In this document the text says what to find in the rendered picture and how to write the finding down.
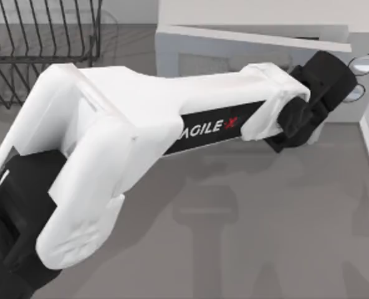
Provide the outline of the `pale microwave oven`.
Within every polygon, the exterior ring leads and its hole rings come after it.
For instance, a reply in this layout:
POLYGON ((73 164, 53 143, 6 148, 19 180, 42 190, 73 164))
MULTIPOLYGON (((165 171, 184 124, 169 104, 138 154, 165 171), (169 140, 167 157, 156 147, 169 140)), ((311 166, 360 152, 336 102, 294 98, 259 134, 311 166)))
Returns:
MULTIPOLYGON (((238 70, 250 62, 273 62, 284 70, 303 65, 326 50, 347 65, 369 54, 369 32, 347 25, 193 25, 159 24, 155 34, 156 71, 162 77, 238 70)), ((357 123, 369 104, 369 74, 357 76, 364 96, 341 104, 328 121, 357 123)))

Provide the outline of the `large round microwave knob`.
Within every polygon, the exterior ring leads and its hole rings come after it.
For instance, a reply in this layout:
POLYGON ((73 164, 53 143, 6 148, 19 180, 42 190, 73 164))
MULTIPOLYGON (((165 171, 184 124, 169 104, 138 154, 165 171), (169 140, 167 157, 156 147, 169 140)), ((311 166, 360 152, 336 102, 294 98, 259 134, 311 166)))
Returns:
POLYGON ((348 67, 356 76, 369 74, 369 54, 353 58, 348 67))

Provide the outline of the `small round microwave knob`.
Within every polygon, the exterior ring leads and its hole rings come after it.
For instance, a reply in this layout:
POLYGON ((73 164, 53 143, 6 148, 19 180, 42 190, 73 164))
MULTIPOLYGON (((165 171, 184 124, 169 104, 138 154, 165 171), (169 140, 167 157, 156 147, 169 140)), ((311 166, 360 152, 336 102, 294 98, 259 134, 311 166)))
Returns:
POLYGON ((361 99, 366 92, 366 88, 362 84, 357 84, 355 88, 344 99, 345 103, 353 103, 361 99))

